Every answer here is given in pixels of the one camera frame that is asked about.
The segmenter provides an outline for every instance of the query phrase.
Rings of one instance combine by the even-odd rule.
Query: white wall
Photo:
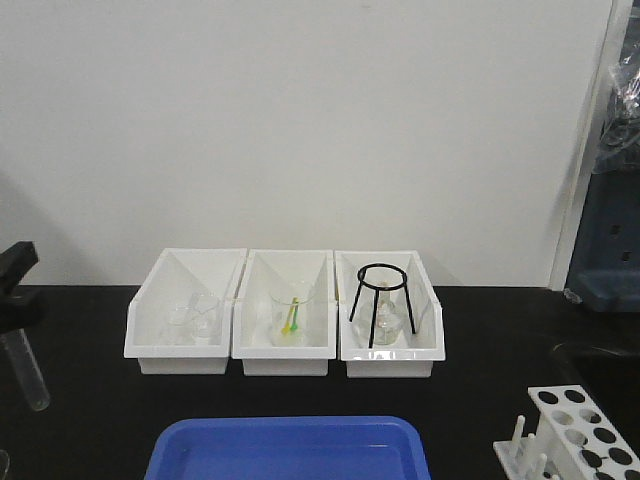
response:
[[[417,249],[546,286],[605,0],[1,2],[0,248],[140,283],[165,246]]]

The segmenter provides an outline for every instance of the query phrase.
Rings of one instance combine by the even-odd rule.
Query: blue plastic tray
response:
[[[395,417],[183,420],[145,480],[430,480],[415,429]]]

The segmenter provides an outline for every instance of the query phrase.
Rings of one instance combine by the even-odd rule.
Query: white plastic tray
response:
[[[308,305],[307,346],[274,346],[270,340],[270,288],[306,282],[315,291]],[[326,375],[336,358],[336,300],[331,250],[251,250],[233,316],[233,358],[245,375]]]
[[[124,356],[137,358],[145,374],[224,373],[246,255],[246,249],[165,249],[129,305]],[[168,317],[188,308],[194,295],[211,294],[219,300],[211,337],[192,340],[182,331],[179,344],[167,341]]]
[[[336,251],[340,358],[347,363],[349,377],[429,377],[434,361],[445,359],[442,307],[416,251]],[[408,277],[417,333],[410,325],[398,340],[387,346],[363,347],[349,322],[358,280],[358,270],[370,263],[388,263],[404,270]]]

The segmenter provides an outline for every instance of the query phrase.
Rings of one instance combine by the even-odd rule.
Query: black clamp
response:
[[[44,317],[41,291],[13,295],[13,289],[36,263],[38,254],[33,242],[18,242],[0,253],[0,334],[35,325]]]

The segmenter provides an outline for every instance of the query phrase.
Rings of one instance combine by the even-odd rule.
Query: white storage bin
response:
[[[336,321],[331,250],[249,252],[233,316],[245,375],[326,375]]]
[[[124,356],[145,374],[222,374],[246,249],[165,249],[129,304]]]
[[[429,377],[433,362],[445,359],[442,307],[429,282],[420,256],[415,251],[400,252],[347,252],[336,251],[338,281],[340,358],[347,363],[349,377]],[[373,345],[357,334],[356,319],[359,309],[373,304],[373,291],[361,289],[354,321],[349,322],[356,291],[358,270],[372,263],[395,265],[407,274],[410,303],[417,333],[411,332],[406,321],[397,340],[390,345]],[[388,270],[388,284],[397,284],[399,275]],[[403,289],[390,292],[397,309],[406,311]]]

